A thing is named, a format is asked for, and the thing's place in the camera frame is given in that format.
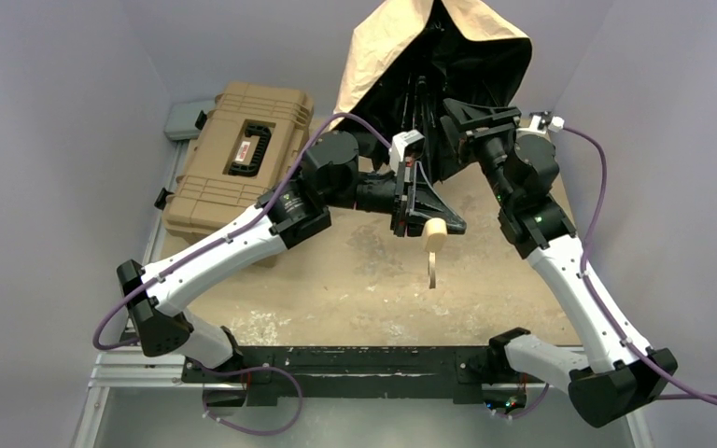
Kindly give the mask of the beige umbrella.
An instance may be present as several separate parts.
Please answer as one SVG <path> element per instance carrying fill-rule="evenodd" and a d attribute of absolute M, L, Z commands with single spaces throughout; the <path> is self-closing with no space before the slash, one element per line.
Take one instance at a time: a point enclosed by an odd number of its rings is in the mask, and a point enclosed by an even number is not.
<path fill-rule="evenodd" d="M 531 39 L 481 1 L 386 1 L 354 29 L 336 130 L 358 140 L 378 174 L 390 170 L 392 137 L 420 131 L 426 143 L 416 160 L 434 187 L 476 163 L 457 160 L 441 123 L 443 100 L 513 106 L 532 53 Z M 430 280 L 448 236 L 434 249 L 420 237 Z"/>

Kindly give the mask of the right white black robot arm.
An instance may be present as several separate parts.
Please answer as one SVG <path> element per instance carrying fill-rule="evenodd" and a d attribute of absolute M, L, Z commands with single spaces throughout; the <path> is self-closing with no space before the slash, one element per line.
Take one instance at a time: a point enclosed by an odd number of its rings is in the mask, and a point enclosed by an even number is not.
<path fill-rule="evenodd" d="M 595 428 L 654 401 L 677 360 L 630 324 L 589 263 L 588 238 L 552 195 L 559 166 L 549 136 L 563 131 L 565 121 L 546 112 L 522 125 L 513 106 L 452 98 L 443 108 L 451 147 L 461 161 L 478 163 L 499 204 L 503 235 L 549 287 L 583 345 L 576 354 L 513 329 L 489 342 L 492 367 L 532 375 L 566 393 Z"/>

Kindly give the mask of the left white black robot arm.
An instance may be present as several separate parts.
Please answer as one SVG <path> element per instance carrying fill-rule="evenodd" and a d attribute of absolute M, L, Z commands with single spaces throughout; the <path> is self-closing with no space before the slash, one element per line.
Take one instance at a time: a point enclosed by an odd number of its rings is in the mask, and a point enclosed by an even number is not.
<path fill-rule="evenodd" d="M 359 170 L 359 142 L 328 132 L 302 152 L 288 182 L 264 193 L 235 220 L 167 259 L 117 269 L 134 343 L 146 357 L 180 354 L 211 370 L 236 365 L 239 345 L 189 311 L 215 284 L 254 263 L 277 256 L 327 229 L 330 209 L 387 214 L 399 237 L 424 237 L 434 249 L 462 234 L 465 220 L 434 190 L 423 164 L 401 155 L 385 173 Z"/>

